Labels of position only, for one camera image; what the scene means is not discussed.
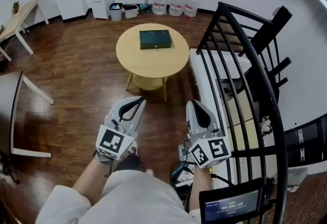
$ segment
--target potted plant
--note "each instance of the potted plant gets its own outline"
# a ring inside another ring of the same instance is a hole
[[[17,14],[19,11],[19,1],[14,2],[14,5],[12,6],[12,13]]]

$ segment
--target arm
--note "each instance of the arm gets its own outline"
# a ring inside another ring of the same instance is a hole
[[[41,209],[36,224],[77,223],[91,208],[91,202],[98,201],[109,169],[108,165],[93,159],[73,188],[56,186]]]
[[[199,192],[211,189],[210,169],[200,169],[197,165],[194,168],[194,179],[190,197],[189,211],[200,209]]]

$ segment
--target display screen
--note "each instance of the display screen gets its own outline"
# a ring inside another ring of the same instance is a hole
[[[204,206],[205,221],[221,220],[240,216],[256,210],[259,190],[239,196],[206,202]]]

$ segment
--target green box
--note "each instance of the green box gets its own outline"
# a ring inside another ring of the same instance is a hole
[[[144,30],[139,32],[141,50],[170,48],[172,38],[169,30]]]

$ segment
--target black device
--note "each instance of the black device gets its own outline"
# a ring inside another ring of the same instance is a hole
[[[144,30],[139,32],[141,50],[170,48],[172,38],[169,30]]]
[[[273,181],[268,180],[266,185],[261,178],[256,178],[227,188],[201,191],[201,223],[238,223],[269,210]]]

